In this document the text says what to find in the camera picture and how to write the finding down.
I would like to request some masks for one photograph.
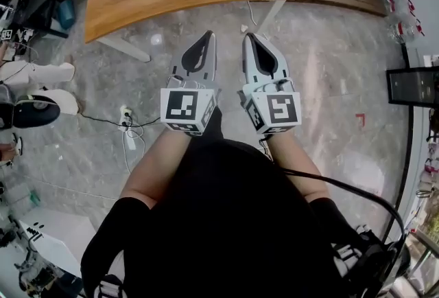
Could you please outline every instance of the white table leg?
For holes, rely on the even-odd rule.
[[[273,22],[274,17],[277,15],[285,2],[286,0],[273,0],[270,2],[271,6],[264,11],[261,18],[258,20],[258,26],[256,26],[256,29],[254,30],[256,34],[262,34],[263,31],[265,31],[267,25]]]
[[[117,36],[116,34],[108,34],[104,37],[97,39],[97,41],[108,45],[109,47],[112,47],[116,50],[122,51],[123,53],[132,56],[133,58],[136,58],[140,61],[151,61],[151,56],[149,56],[144,51],[141,51],[133,44],[123,40],[120,36]]]

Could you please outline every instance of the black sleeve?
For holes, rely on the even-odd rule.
[[[327,238],[333,244],[341,244],[357,248],[361,252],[367,248],[367,244],[343,217],[337,205],[329,198],[315,199],[309,204],[313,213],[320,222]]]
[[[81,274],[87,297],[93,297],[116,255],[136,236],[139,219],[145,225],[149,211],[145,203],[135,198],[119,199],[112,207],[82,256]]]

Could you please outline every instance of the power outlet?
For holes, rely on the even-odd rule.
[[[131,119],[125,114],[127,113],[129,116],[131,116],[132,110],[127,108],[126,105],[122,105],[120,110],[121,110],[121,119],[119,120],[119,125],[122,125],[124,122],[126,123],[127,126],[131,125]],[[121,130],[122,132],[126,132],[127,130],[129,130],[129,128],[124,126],[119,126],[119,130]]]

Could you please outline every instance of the tile floor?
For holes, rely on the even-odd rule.
[[[253,3],[258,19],[266,3]],[[119,107],[134,110],[138,123],[159,116],[159,89],[168,77],[172,53],[186,37],[213,30],[217,36],[217,82],[223,88],[219,106],[226,137],[259,147],[250,120],[239,106],[236,91],[241,72],[241,24],[250,29],[246,2],[210,5],[137,23],[121,34],[147,50],[143,63],[100,43],[84,44],[86,4],[77,8],[78,21],[63,40],[40,39],[38,62],[61,63],[73,54],[77,72],[58,87],[74,93],[85,113],[119,120]],[[387,37],[385,19],[325,5],[287,3],[265,35],[285,55],[296,90],[302,95],[303,124],[294,129],[305,150],[327,176],[352,183],[394,201],[401,182],[407,141],[408,109],[389,105],[385,70],[403,66],[401,50]],[[151,44],[153,35],[162,41]],[[365,126],[355,115],[364,113]],[[148,148],[162,131],[145,128]],[[15,212],[32,205],[23,195],[36,190],[41,204],[90,217],[95,227],[117,199],[128,172],[122,134],[115,126],[63,115],[49,126],[17,131],[24,155],[5,182]],[[10,138],[10,131],[0,139]],[[142,145],[128,151],[132,168]],[[331,188],[333,198],[352,225],[368,223],[381,233],[388,215],[379,206]]]

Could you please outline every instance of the black frame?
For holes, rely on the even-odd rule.
[[[406,100],[394,100],[392,99],[392,89],[390,84],[390,74],[392,73],[412,73],[412,72],[438,72],[438,67],[414,67],[411,69],[395,69],[395,70],[386,70],[385,78],[387,80],[387,93],[389,97],[389,104],[398,104],[398,105],[408,105],[408,106],[420,106],[423,108],[439,108],[439,103],[422,103],[422,102],[408,102]]]

